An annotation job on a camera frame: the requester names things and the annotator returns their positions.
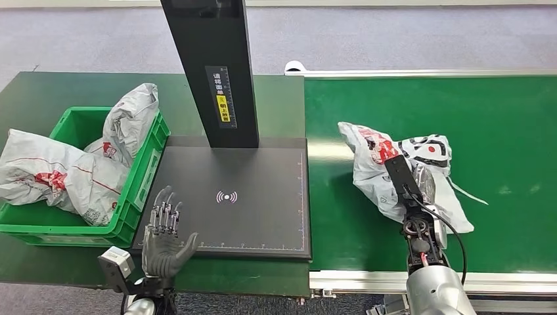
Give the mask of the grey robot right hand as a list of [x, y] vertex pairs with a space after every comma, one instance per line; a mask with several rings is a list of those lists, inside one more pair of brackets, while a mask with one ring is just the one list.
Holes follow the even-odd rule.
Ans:
[[412, 175], [421, 191], [425, 204], [435, 203], [435, 180], [432, 172], [423, 164], [412, 164]]

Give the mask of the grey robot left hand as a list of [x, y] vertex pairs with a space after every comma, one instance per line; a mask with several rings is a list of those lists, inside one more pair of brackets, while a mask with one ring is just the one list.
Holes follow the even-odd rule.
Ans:
[[155, 197], [148, 224], [145, 226], [142, 269], [151, 278], [174, 278], [198, 248], [198, 233], [186, 241], [179, 239], [179, 221], [183, 203], [175, 203], [171, 186]]

